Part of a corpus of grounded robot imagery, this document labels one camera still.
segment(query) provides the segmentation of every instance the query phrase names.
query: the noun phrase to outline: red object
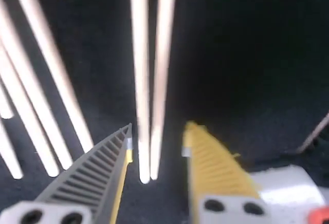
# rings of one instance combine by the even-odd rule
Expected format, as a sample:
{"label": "red object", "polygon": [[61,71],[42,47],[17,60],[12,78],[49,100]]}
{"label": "red object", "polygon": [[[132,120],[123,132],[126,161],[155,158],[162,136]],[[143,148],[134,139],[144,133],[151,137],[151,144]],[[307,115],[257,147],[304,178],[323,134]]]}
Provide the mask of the red object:
{"label": "red object", "polygon": [[308,215],[308,224],[329,224],[329,207],[312,210]]}

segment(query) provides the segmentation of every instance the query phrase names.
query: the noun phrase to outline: black fabric background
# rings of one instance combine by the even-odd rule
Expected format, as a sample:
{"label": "black fabric background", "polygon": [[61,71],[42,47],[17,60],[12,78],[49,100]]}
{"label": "black fabric background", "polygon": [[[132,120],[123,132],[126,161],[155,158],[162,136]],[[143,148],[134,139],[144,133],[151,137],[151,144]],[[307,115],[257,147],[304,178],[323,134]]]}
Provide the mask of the black fabric background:
{"label": "black fabric background", "polygon": [[[93,140],[136,125],[130,0],[40,1]],[[24,14],[17,0],[6,2],[77,159],[78,139]],[[157,0],[149,3],[152,72]],[[135,153],[118,223],[187,219],[180,156],[187,120],[206,125],[246,160],[303,142],[329,106],[328,7],[329,0],[176,0],[159,179],[139,182]],[[51,182],[18,116],[5,125],[25,177],[13,180],[0,163],[1,209],[34,199]]]}

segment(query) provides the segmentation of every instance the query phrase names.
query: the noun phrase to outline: yellow stripe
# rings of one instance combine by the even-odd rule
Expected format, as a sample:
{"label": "yellow stripe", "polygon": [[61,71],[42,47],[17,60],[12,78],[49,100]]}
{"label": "yellow stripe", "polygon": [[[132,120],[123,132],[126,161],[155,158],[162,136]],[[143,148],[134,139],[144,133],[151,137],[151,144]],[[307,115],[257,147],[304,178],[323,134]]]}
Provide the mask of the yellow stripe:
{"label": "yellow stripe", "polygon": [[117,194],[115,196],[115,200],[114,200],[112,214],[111,214],[109,224],[115,224],[116,221],[117,221],[119,207],[120,207],[120,201],[121,201],[121,195],[122,195],[122,190],[123,190],[123,185],[124,185],[124,179],[125,179],[125,175],[126,175],[126,172],[127,172],[127,166],[132,161],[133,161],[132,150],[127,150],[126,155],[125,155],[124,165],[123,165],[122,171],[121,171],[121,176],[120,176],[120,180],[119,180],[119,184],[118,184],[118,188],[117,188]]}

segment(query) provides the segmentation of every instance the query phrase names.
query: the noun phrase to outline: wooden stick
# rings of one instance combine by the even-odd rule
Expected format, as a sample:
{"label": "wooden stick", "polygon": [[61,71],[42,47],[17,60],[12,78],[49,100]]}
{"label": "wooden stick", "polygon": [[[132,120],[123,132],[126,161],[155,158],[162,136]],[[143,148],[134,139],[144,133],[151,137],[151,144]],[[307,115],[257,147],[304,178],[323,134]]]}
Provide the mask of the wooden stick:
{"label": "wooden stick", "polygon": [[23,177],[23,172],[19,161],[17,160],[16,153],[11,145],[10,139],[7,135],[5,127],[0,118],[0,154],[7,165],[12,177],[14,179],[21,179]]}
{"label": "wooden stick", "polygon": [[10,119],[13,116],[14,113],[10,107],[2,83],[0,82],[0,117],[3,119]]}
{"label": "wooden stick", "polygon": [[18,114],[21,116],[26,131],[32,140],[36,152],[40,156],[48,175],[50,177],[57,176],[59,169],[50,151],[47,139],[42,132],[38,118],[33,111],[33,108],[23,87],[21,86],[20,80],[10,63],[2,44],[0,44],[0,77],[11,97],[14,106],[16,107]]}
{"label": "wooden stick", "polygon": [[84,152],[93,146],[87,124],[38,0],[19,0]]}
{"label": "wooden stick", "polygon": [[139,178],[150,181],[148,0],[131,0]]}
{"label": "wooden stick", "polygon": [[158,0],[151,130],[151,178],[158,178],[163,125],[166,113],[167,78],[175,0]]}
{"label": "wooden stick", "polygon": [[296,150],[297,153],[302,153],[309,147],[322,130],[329,124],[329,113],[320,121],[320,123],[314,128],[311,134],[305,139],[301,146]]}
{"label": "wooden stick", "polygon": [[72,165],[71,155],[3,0],[0,0],[0,28],[0,38],[3,46],[10,56],[10,60],[22,81],[63,169],[68,169]]}

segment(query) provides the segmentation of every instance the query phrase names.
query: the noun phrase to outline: screw hole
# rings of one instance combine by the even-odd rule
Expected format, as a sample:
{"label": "screw hole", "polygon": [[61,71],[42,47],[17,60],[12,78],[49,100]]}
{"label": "screw hole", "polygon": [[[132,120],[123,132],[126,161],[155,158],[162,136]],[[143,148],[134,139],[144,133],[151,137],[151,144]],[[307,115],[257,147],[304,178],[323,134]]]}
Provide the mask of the screw hole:
{"label": "screw hole", "polygon": [[225,207],[221,202],[210,199],[205,202],[205,209],[213,212],[222,212],[225,210]]}
{"label": "screw hole", "polygon": [[41,210],[32,210],[23,216],[21,224],[36,224],[40,221],[41,217]]}
{"label": "screw hole", "polygon": [[253,202],[248,202],[243,205],[243,209],[247,214],[264,215],[263,209]]}
{"label": "screw hole", "polygon": [[76,212],[66,215],[61,222],[61,224],[81,224],[81,223],[82,223],[82,215]]}

